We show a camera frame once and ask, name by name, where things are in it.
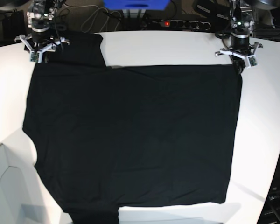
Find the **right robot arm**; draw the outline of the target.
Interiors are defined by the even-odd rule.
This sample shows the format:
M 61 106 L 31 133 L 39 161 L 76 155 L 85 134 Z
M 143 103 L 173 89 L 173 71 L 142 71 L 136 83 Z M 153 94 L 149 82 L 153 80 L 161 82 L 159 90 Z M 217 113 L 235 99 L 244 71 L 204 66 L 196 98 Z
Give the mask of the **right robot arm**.
M 28 7 L 28 28 L 31 33 L 19 35 L 15 41 L 25 44 L 24 50 L 29 52 L 29 60 L 34 63 L 48 61 L 48 53 L 56 52 L 63 44 L 70 41 L 59 35 L 56 18 L 57 11 L 62 8 L 64 0 L 34 0 Z

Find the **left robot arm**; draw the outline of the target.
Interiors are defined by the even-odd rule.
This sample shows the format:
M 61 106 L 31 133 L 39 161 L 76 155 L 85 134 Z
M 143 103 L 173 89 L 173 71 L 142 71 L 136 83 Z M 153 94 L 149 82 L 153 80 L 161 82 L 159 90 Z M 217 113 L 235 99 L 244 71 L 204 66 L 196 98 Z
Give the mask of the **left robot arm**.
M 263 48 L 263 45 L 259 42 L 250 43 L 254 25 L 252 8 L 242 0 L 230 0 L 229 3 L 229 23 L 223 30 L 215 33 L 224 47 L 215 55 L 229 56 L 235 71 L 241 74 L 244 69 L 258 65 L 256 51 Z

